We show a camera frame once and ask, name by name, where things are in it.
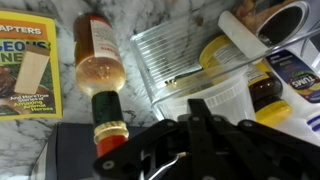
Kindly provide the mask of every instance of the clear plastic container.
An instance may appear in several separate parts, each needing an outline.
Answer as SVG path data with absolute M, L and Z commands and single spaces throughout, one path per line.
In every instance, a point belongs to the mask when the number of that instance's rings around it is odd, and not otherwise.
M 255 119 L 250 93 L 247 86 L 246 67 L 231 71 L 223 76 L 217 77 L 195 88 L 190 88 L 190 84 L 197 81 L 210 79 L 214 72 L 221 71 L 222 67 L 204 70 L 195 75 L 189 76 L 160 91 L 157 95 L 164 97 L 179 92 L 182 89 L 189 89 L 180 95 L 171 95 L 167 99 L 159 99 L 153 103 L 154 113 L 158 119 L 169 118 L 178 119 L 179 115 L 186 114 L 188 99 L 204 99 L 209 110 L 213 114 L 227 117 L 233 124 L 237 124 L 241 119 Z
M 306 19 L 297 23 L 294 33 L 270 46 L 264 53 L 239 64 L 200 71 L 166 86 L 165 81 L 201 68 L 198 62 L 201 51 L 221 32 L 218 27 L 220 14 L 225 10 L 234 10 L 239 2 L 216 0 L 132 37 L 132 50 L 159 120 L 176 119 L 179 114 L 187 113 L 184 105 L 188 98 L 204 98 L 212 113 L 225 115 L 233 123 L 254 119 L 247 83 L 242 76 L 246 66 L 282 49 L 300 52 L 308 38 L 320 34 L 320 29 L 314 28 L 320 17 L 309 17 L 316 14 L 315 7 L 319 7 L 320 1 L 310 0 L 313 6 L 306 6 L 309 8 L 304 10 L 308 12 L 305 13 Z M 306 59 L 306 62 L 318 61 Z M 238 94 L 228 94 L 234 89 L 238 90 Z

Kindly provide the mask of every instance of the black surface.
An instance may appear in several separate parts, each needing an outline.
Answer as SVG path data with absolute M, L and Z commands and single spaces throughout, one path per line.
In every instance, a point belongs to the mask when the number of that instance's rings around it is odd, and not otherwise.
M 312 36 L 310 38 L 311 42 L 313 43 L 314 47 L 320 51 L 320 35 Z
M 128 127 L 129 138 L 144 129 Z M 93 125 L 61 123 L 49 138 L 46 179 L 73 180 L 92 177 L 92 165 L 96 158 Z
M 259 36 L 267 37 L 271 41 L 270 46 L 277 45 L 294 32 L 302 15 L 299 7 L 287 8 L 271 18 L 260 30 Z

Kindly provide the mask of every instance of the marble countertop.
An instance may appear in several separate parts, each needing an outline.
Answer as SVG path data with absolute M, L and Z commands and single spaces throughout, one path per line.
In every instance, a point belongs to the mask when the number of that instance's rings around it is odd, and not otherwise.
M 120 91 L 125 121 L 148 126 L 156 122 L 150 101 L 130 51 L 129 40 L 139 32 L 173 16 L 201 6 L 204 0 L 0 0 L 1 7 L 52 14 L 56 20 L 60 81 L 63 100 L 62 122 L 91 123 L 89 98 L 75 85 L 72 25 L 90 11 L 104 13 L 111 21 L 127 73 Z M 0 179 L 27 179 L 44 147 L 55 119 L 23 119 L 0 122 Z

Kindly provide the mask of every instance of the white container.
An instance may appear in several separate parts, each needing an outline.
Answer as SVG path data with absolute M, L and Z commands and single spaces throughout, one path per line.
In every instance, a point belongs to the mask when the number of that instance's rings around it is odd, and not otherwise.
M 248 81 L 245 75 L 247 67 L 245 66 L 234 71 L 229 71 L 220 77 L 214 77 L 215 73 L 218 74 L 217 72 L 222 71 L 222 69 L 228 71 L 227 68 L 230 67 L 233 67 L 233 65 L 225 65 L 204 70 L 177 81 L 177 84 L 162 91 L 160 94 L 171 95 L 167 99 L 161 98 L 159 101 L 153 103 L 153 110 L 157 118 L 177 120 L 178 116 L 188 113 L 188 99 L 204 99 L 212 114 L 223 115 L 227 117 L 232 124 L 236 125 L 242 119 L 255 120 L 255 114 L 247 86 Z M 208 85 L 205 85 L 208 84 L 206 81 L 209 81 L 209 83 L 216 83 L 209 87 Z M 196 88 L 197 90 L 200 90 L 199 87 L 208 88 L 192 94 L 184 93 L 186 95 L 182 97 L 171 93 L 174 91 L 181 91 L 192 82 L 203 82 L 196 86 L 198 87 Z
M 313 130 L 313 128 L 320 124 L 320 104 L 309 103 L 299 94 L 297 94 L 292 88 L 286 85 L 284 81 L 282 81 L 282 83 L 285 85 L 283 86 L 284 93 L 282 97 L 291 105 L 294 113 L 287 120 L 289 122 L 284 122 L 280 124 L 278 127 L 276 127 L 276 129 L 283 129 L 288 134 L 298 136 L 301 139 L 304 139 L 314 144 L 317 143 L 316 145 L 320 145 L 320 130 Z M 309 129 L 309 131 L 312 130 L 314 134 L 305 134 L 305 132 L 307 132 L 306 129 Z

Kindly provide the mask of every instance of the orange liquid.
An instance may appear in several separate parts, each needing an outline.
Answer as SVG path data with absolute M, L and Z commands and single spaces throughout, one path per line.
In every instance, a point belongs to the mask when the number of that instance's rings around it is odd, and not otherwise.
M 89 58 L 76 67 L 79 88 L 89 96 L 102 91 L 118 92 L 126 75 L 122 64 L 109 58 Z

